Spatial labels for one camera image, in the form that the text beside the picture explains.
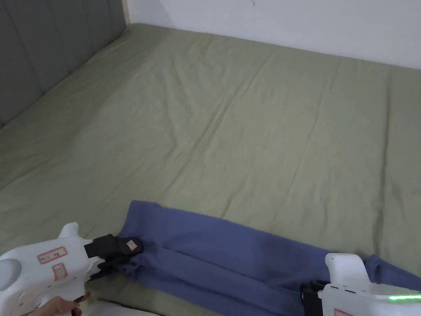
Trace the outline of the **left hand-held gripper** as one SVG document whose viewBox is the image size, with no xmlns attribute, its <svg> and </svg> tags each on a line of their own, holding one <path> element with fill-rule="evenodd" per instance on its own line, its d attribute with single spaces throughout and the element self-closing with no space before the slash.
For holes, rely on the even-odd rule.
<svg viewBox="0 0 421 316">
<path fill-rule="evenodd" d="M 137 237 L 79 236 L 77 223 L 63 226 L 53 240 L 19 246 L 0 257 L 0 314 L 22 316 L 54 297 L 80 302 L 85 284 L 117 271 L 144 246 Z"/>
</svg>

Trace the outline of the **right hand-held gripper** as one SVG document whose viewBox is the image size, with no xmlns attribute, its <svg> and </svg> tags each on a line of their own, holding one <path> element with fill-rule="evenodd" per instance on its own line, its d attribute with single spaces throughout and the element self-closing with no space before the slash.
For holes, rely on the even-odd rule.
<svg viewBox="0 0 421 316">
<path fill-rule="evenodd" d="M 305 316 L 419 316 L 421 294 L 408 288 L 373 283 L 356 254 L 325 257 L 330 281 L 300 285 Z"/>
</svg>

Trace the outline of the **person's left hand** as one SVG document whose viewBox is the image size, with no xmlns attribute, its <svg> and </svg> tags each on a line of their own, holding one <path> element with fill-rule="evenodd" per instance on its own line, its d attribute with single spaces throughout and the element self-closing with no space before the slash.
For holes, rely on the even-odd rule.
<svg viewBox="0 0 421 316">
<path fill-rule="evenodd" d="M 63 298 L 56 296 L 49 300 L 46 304 L 30 313 L 30 316 L 81 316 L 82 310 L 79 302 L 67 301 Z"/>
</svg>

